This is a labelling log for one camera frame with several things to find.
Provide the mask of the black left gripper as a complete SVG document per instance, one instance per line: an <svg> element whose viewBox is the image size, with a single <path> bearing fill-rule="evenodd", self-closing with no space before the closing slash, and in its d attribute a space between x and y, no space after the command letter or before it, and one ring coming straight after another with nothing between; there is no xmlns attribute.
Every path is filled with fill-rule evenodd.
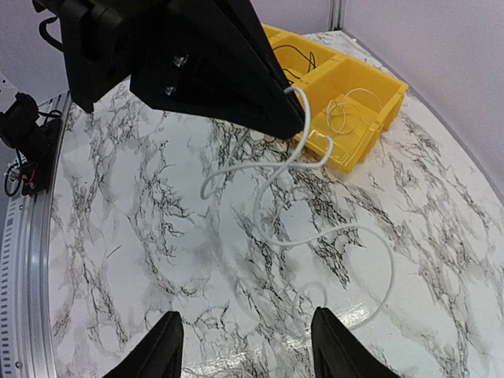
<svg viewBox="0 0 504 378"><path fill-rule="evenodd" d="M138 71L159 29L166 1L34 1L41 37L64 55L72 100L85 112Z"/></svg>

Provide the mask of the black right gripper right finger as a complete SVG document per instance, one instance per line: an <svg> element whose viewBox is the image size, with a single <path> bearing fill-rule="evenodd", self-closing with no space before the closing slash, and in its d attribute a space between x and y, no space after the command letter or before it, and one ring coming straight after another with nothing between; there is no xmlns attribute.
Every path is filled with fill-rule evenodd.
<svg viewBox="0 0 504 378"><path fill-rule="evenodd" d="M311 342L315 377L398 377L328 308L316 308L311 322Z"/></svg>

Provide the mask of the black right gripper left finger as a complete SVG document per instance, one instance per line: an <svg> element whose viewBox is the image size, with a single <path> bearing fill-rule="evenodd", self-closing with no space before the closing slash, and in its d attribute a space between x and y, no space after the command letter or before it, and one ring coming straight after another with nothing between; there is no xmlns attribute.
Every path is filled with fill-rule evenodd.
<svg viewBox="0 0 504 378"><path fill-rule="evenodd" d="M167 312L140 343L104 378L181 377L183 324L179 312Z"/></svg>

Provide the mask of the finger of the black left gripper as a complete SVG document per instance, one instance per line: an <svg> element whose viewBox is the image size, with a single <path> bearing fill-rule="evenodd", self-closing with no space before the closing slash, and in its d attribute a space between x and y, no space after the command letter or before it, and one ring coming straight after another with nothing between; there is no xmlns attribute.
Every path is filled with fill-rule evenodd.
<svg viewBox="0 0 504 378"><path fill-rule="evenodd" d="M170 1L165 48L172 102L293 102L249 1Z"/></svg>
<svg viewBox="0 0 504 378"><path fill-rule="evenodd" d="M276 138L302 130L305 112L267 39L134 43L131 92L151 109L227 120Z"/></svg>

